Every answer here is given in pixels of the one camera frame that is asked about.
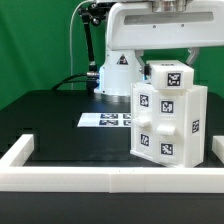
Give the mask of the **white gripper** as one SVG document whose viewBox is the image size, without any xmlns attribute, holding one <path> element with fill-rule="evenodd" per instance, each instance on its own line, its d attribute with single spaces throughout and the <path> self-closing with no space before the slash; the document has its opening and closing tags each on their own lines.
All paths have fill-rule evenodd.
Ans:
<svg viewBox="0 0 224 224">
<path fill-rule="evenodd" d="M 135 71 L 148 74 L 143 50 L 189 48 L 192 66 L 200 48 L 224 45 L 224 2 L 188 2 L 182 12 L 154 12 L 151 2 L 116 3 L 110 10 L 106 43 L 111 50 L 136 50 Z"/>
</svg>

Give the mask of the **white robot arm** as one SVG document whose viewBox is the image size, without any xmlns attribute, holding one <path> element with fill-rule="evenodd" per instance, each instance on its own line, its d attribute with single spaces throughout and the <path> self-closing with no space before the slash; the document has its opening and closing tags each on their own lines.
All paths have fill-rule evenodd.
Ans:
<svg viewBox="0 0 224 224">
<path fill-rule="evenodd" d="M 187 48 L 194 63 L 201 47 L 224 45 L 224 0 L 97 0 L 110 3 L 105 62 L 95 96 L 130 99 L 130 87 L 144 77 L 143 52 Z"/>
</svg>

